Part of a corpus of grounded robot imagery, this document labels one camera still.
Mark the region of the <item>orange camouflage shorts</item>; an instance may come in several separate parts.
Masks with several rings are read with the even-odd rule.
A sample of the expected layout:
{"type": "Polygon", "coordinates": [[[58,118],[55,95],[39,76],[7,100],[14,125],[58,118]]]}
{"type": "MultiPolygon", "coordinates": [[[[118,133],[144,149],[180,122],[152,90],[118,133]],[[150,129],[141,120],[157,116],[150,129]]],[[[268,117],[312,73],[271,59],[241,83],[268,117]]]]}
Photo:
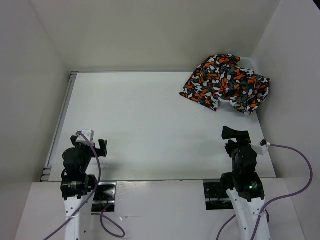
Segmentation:
{"type": "Polygon", "coordinates": [[[182,87],[179,95],[216,111],[219,102],[251,115],[266,100],[270,79],[253,69],[239,66],[233,54],[213,54],[201,63],[182,87]]]}

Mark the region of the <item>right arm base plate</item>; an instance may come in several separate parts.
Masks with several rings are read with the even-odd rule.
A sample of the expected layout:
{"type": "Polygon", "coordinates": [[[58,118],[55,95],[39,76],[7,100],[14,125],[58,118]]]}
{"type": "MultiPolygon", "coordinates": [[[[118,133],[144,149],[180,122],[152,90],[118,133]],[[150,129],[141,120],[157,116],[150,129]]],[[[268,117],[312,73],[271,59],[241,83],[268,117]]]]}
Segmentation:
{"type": "Polygon", "coordinates": [[[222,185],[219,180],[204,180],[203,189],[207,211],[234,209],[230,198],[222,189],[222,185]]]}

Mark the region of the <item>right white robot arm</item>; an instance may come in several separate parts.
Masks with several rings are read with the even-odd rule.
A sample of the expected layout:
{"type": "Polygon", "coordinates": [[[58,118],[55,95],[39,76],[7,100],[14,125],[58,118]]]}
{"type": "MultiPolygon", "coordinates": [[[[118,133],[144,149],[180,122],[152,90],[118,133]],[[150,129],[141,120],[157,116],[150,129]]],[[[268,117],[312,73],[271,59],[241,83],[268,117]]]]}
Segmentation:
{"type": "Polygon", "coordinates": [[[270,240],[268,214],[263,210],[265,192],[256,173],[258,154],[252,148],[248,131],[227,126],[221,137],[231,158],[232,171],[221,175],[219,191],[229,197],[235,211],[242,240],[270,240]]]}

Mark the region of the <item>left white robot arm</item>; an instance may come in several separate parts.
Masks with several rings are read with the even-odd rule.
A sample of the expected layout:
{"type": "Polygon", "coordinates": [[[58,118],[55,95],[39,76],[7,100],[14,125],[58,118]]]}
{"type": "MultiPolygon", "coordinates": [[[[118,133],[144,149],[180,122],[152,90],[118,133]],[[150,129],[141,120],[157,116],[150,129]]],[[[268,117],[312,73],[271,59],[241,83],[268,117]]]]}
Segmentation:
{"type": "Polygon", "coordinates": [[[99,157],[107,156],[107,141],[96,147],[94,131],[83,130],[71,138],[73,147],[62,154],[64,170],[60,190],[64,201],[66,240],[91,240],[93,200],[100,194],[102,168],[99,157]]]}

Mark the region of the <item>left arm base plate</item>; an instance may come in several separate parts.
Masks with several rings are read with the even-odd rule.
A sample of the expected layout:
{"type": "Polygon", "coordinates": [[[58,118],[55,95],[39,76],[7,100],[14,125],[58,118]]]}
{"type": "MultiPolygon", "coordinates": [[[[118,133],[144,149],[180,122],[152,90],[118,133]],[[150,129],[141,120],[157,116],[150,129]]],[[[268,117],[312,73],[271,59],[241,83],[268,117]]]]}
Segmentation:
{"type": "Polygon", "coordinates": [[[101,213],[107,207],[105,212],[115,211],[116,199],[116,182],[100,182],[95,192],[91,211],[93,213],[101,213]]]}

